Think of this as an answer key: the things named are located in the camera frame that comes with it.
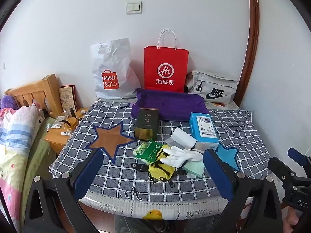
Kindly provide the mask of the person's right hand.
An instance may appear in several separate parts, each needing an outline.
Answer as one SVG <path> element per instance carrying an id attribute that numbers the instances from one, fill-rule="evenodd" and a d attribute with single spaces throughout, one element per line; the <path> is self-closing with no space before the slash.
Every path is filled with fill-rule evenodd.
<path id="1" fill-rule="evenodd" d="M 296 210 L 292 207 L 288 207 L 287 216 L 283 221 L 284 232 L 292 232 L 298 221 L 299 217 L 296 214 Z"/>

